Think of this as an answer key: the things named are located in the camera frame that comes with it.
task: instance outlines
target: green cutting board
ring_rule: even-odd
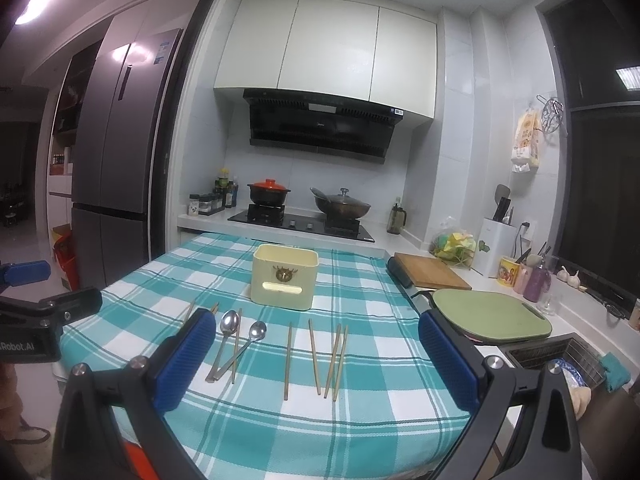
[[[551,323],[534,307],[499,292],[443,288],[433,293],[433,301],[449,322],[483,343],[513,343],[551,334]]]

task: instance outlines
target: checkered tablecloth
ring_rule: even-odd
[[[230,372],[204,381],[222,337],[210,349],[180,406],[166,420],[208,478],[386,478],[442,457],[468,421],[457,409],[417,336],[418,317],[385,271],[383,260],[319,250],[313,307],[306,312],[249,299],[252,257],[261,242],[203,234],[103,291],[99,314],[66,327],[67,370],[117,368],[150,355],[174,334],[188,305],[220,313],[242,308],[249,325],[267,324]],[[308,319],[313,320],[324,393],[332,331],[349,327],[337,402],[316,394]],[[289,323],[293,323],[289,400],[283,400]],[[233,351],[226,343],[221,362]],[[116,414],[123,432],[127,423]]]

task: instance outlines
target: red lid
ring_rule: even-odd
[[[265,189],[281,189],[283,191],[288,191],[288,189],[280,184],[276,184],[276,181],[272,178],[267,178],[264,182],[255,182],[252,184],[255,187],[263,187]]]

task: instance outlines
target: black range hood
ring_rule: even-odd
[[[272,146],[383,163],[398,108],[329,94],[247,88],[252,146]]]

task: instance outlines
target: yellow storage box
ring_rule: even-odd
[[[254,253],[251,301],[263,305],[309,310],[318,276],[318,253],[263,244]]]

